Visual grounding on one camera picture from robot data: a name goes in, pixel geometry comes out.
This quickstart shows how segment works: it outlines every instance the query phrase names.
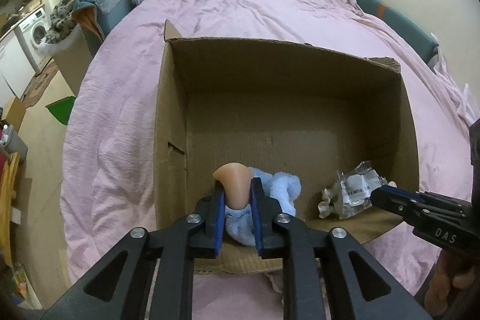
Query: clear plastic bag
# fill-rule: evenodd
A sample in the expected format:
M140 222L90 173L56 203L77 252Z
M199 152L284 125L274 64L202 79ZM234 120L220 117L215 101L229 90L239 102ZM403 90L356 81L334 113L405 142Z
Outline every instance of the clear plastic bag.
M386 179L372 169L370 161L361 162L346 174L337 170L336 177L332 188L322 193L322 202L318 204L320 218L334 213L346 219L368 209L371 192L387 184Z

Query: countertop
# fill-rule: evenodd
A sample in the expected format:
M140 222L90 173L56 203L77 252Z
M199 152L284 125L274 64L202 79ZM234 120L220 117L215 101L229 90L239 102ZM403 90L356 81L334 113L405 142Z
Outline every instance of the countertop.
M23 20L29 16L31 16L34 12L36 12L38 9L40 9L41 7L43 7L43 3L40 4L40 6L36 7L34 10L32 10L30 13L28 13L27 15L25 15L21 20L19 20L17 23L15 23L13 26L11 26L10 29L8 29L8 31L0 37L0 42L12 31L14 30L18 25L20 25Z

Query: green dustpan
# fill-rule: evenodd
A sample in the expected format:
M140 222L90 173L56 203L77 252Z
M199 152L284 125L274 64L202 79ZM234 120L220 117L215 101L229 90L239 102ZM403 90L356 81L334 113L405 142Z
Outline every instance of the green dustpan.
M66 97L47 105L46 108L60 123L67 125L74 103L75 97Z

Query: washing machine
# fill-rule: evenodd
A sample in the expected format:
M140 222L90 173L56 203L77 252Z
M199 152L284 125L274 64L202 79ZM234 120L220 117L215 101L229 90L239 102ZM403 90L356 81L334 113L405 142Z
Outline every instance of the washing machine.
M49 22L45 10L41 7L25 18L14 29L18 42L25 55L38 75L50 60L50 56L43 56L38 52L40 41L45 37Z

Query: bed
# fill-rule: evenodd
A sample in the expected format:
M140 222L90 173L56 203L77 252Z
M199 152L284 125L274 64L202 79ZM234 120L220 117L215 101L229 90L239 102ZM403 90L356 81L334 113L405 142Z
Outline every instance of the bed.
M166 19L183 36L287 40L395 58L417 132L419 190L469 199L468 128L447 89L404 39L355 0L145 0L100 46L67 128L61 210L72 282L129 229L155 229L154 112ZM411 231L402 223L365 247L415 294L439 249ZM239 295L237 285L247 291ZM261 275L195 276L193 296L195 319L227 313L236 319L234 309L238 318L282 318L280 299Z

